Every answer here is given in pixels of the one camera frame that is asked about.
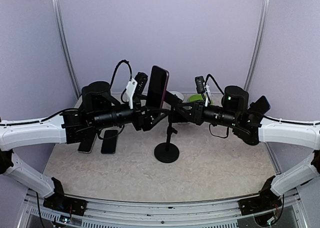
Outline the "black phone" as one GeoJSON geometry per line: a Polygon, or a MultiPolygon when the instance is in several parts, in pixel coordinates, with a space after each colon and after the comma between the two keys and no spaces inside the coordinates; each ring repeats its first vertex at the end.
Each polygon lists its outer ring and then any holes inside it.
{"type": "Polygon", "coordinates": [[[151,69],[148,91],[146,96],[147,107],[162,108],[169,80],[169,72],[157,65],[151,69]]]}
{"type": "Polygon", "coordinates": [[[249,111],[265,114],[270,110],[271,106],[267,98],[262,95],[256,102],[252,102],[249,106],[249,111]]]}
{"type": "Polygon", "coordinates": [[[111,129],[106,130],[103,135],[101,154],[103,155],[113,155],[116,152],[118,140],[118,131],[111,129]]]}

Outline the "tall black clamp phone mount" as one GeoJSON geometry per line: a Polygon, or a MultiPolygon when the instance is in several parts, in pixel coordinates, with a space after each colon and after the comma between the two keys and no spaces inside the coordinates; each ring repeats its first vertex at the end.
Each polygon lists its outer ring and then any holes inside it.
{"type": "Polygon", "coordinates": [[[178,131],[173,128],[173,119],[175,106],[183,102],[176,94],[166,91],[164,101],[171,107],[168,114],[168,127],[166,130],[166,142],[158,144],[154,149],[155,158],[161,163],[169,164],[175,162],[180,155],[180,151],[176,145],[171,143],[172,134],[177,134],[178,131]]]}

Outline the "phone with clear case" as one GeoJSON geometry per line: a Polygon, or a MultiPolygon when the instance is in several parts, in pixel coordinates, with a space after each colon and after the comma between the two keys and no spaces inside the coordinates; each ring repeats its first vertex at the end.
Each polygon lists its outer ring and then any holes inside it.
{"type": "Polygon", "coordinates": [[[92,152],[93,146],[95,144],[97,136],[92,136],[89,139],[86,139],[80,142],[77,151],[83,154],[90,154],[92,152]]]}

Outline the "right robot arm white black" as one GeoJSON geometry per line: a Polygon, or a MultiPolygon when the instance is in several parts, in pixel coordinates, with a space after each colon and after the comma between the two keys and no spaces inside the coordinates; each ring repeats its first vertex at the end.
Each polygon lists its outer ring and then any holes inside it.
{"type": "Polygon", "coordinates": [[[203,101],[183,103],[177,97],[173,97],[172,106],[196,125],[206,122],[231,128],[235,136],[251,146],[274,142],[313,150],[303,161],[265,182],[255,204],[260,210],[266,210],[277,197],[320,176],[320,123],[271,118],[265,115],[270,109],[265,96],[251,104],[248,99],[248,92],[230,85],[224,89],[221,106],[205,105],[203,101]]]}

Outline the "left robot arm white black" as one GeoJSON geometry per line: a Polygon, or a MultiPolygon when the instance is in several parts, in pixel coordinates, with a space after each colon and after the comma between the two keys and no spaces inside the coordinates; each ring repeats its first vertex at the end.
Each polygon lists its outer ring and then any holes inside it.
{"type": "Polygon", "coordinates": [[[47,118],[0,122],[0,173],[27,186],[63,211],[70,206],[62,184],[27,165],[14,148],[39,144],[74,144],[99,135],[103,129],[133,124],[151,130],[169,110],[141,106],[138,101],[121,104],[111,95],[110,84],[95,81],[82,88],[79,108],[67,108],[47,118]]]}

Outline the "green plate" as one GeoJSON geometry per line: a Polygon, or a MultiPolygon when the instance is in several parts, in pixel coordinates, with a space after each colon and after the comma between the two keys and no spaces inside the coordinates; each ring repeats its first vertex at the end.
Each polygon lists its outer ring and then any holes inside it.
{"type": "Polygon", "coordinates": [[[193,94],[188,98],[188,102],[202,102],[204,105],[212,105],[213,104],[213,100],[210,99],[208,101],[207,100],[207,96],[205,94],[193,94]]]}

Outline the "white ceramic bowl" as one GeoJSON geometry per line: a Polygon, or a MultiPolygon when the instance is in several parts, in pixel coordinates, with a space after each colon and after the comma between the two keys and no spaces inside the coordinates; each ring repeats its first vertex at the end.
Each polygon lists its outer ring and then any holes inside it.
{"type": "Polygon", "coordinates": [[[175,91],[174,95],[177,96],[182,102],[184,101],[184,95],[182,93],[175,91]]]}

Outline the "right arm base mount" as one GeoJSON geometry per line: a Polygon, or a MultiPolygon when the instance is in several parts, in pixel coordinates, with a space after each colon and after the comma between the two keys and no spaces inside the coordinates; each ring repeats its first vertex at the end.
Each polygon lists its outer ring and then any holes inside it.
{"type": "Polygon", "coordinates": [[[283,202],[280,196],[271,191],[271,184],[275,177],[273,175],[265,181],[258,192],[258,196],[243,198],[238,201],[240,212],[243,216],[271,210],[276,208],[276,206],[282,206],[283,202]]]}

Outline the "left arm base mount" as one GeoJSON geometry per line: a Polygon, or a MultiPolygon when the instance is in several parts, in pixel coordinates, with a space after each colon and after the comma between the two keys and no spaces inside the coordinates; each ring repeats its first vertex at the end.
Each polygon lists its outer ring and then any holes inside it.
{"type": "Polygon", "coordinates": [[[44,198],[43,206],[55,211],[68,213],[71,215],[84,216],[87,207],[87,201],[84,199],[66,196],[62,183],[52,177],[53,181],[53,194],[44,198]]]}

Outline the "front aluminium rail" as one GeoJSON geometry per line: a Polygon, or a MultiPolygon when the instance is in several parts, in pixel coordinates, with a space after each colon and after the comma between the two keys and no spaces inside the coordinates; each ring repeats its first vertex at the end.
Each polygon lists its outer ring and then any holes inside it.
{"type": "Polygon", "coordinates": [[[308,228],[300,196],[288,191],[279,207],[246,210],[243,200],[255,193],[187,200],[128,200],[100,196],[81,189],[68,197],[86,201],[82,215],[44,207],[42,198],[29,190],[22,202],[18,228],[308,228]]]}

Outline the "right aluminium frame post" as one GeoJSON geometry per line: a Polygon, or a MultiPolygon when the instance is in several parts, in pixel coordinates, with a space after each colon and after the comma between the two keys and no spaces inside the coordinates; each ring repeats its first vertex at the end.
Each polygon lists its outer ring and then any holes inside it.
{"type": "Polygon", "coordinates": [[[248,73],[247,73],[246,80],[244,83],[244,90],[246,92],[249,92],[250,87],[253,82],[253,79],[254,79],[254,74],[255,74],[256,67],[257,67],[257,62],[258,62],[258,58],[259,58],[259,54],[260,54],[260,50],[261,50],[261,45],[263,42],[263,36],[264,36],[265,26],[266,26],[267,17],[268,17],[269,6],[270,6],[270,0],[262,0],[261,11],[260,11],[260,16],[259,16],[259,21],[258,21],[257,34],[256,34],[255,42],[254,42],[252,56],[250,59],[248,73]]]}

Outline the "aluminium frame post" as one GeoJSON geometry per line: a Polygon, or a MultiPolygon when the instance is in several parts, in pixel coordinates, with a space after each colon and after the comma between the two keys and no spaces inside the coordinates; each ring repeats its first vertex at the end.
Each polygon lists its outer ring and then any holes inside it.
{"type": "Polygon", "coordinates": [[[60,0],[51,0],[51,2],[52,2],[53,12],[54,12],[56,26],[58,30],[58,36],[59,36],[64,60],[67,67],[67,73],[69,75],[74,94],[78,99],[81,96],[81,90],[80,90],[78,79],[76,77],[76,73],[73,67],[73,63],[72,63],[72,59],[71,59],[71,55],[70,55],[70,51],[67,43],[67,37],[66,37],[64,23],[63,23],[62,10],[60,6],[60,0]]]}
{"type": "Polygon", "coordinates": [[[259,58],[259,54],[260,54],[260,50],[261,50],[261,45],[263,42],[263,36],[264,36],[265,26],[266,26],[267,17],[268,17],[269,6],[270,6],[270,0],[262,0],[261,11],[260,11],[260,16],[259,16],[259,21],[258,21],[257,34],[256,34],[255,42],[254,42],[252,56],[250,59],[248,73],[247,73],[246,80],[244,83],[244,90],[246,92],[249,92],[250,87],[253,82],[253,79],[254,79],[254,74],[255,74],[256,67],[257,67],[257,62],[258,62],[258,58],[259,58]]]}

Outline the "left aluminium frame post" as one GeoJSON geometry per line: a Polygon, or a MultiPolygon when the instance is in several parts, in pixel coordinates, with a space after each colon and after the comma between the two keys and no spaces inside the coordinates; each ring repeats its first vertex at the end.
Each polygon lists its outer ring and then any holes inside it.
{"type": "Polygon", "coordinates": [[[58,30],[58,36],[59,36],[64,60],[67,67],[67,73],[69,75],[74,94],[78,99],[81,96],[81,90],[80,90],[78,79],[76,77],[76,73],[73,67],[73,63],[72,63],[72,59],[71,59],[71,55],[70,55],[70,51],[67,43],[67,37],[66,37],[64,23],[63,23],[62,10],[60,6],[60,0],[51,0],[51,2],[52,2],[53,12],[54,12],[56,26],[58,30]]]}

